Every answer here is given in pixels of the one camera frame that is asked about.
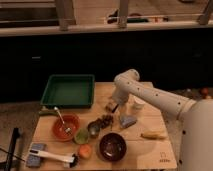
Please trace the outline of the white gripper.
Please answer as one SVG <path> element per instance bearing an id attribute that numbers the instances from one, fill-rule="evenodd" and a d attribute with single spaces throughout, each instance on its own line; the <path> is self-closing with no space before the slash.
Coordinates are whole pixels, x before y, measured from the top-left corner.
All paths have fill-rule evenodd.
<path id="1" fill-rule="evenodd" d="M 128 99 L 129 94 L 119 88 L 116 88 L 112 93 L 112 100 L 117 104 L 118 107 L 125 105 L 128 102 Z"/>

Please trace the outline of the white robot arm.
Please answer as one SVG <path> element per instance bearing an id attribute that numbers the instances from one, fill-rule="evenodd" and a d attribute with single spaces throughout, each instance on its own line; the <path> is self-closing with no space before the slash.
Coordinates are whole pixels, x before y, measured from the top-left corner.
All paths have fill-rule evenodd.
<path id="1" fill-rule="evenodd" d="M 125 104 L 132 94 L 183 121 L 179 171 L 213 171 L 213 99 L 193 100 L 139 81 L 137 70 L 115 76 L 112 99 Z"/>

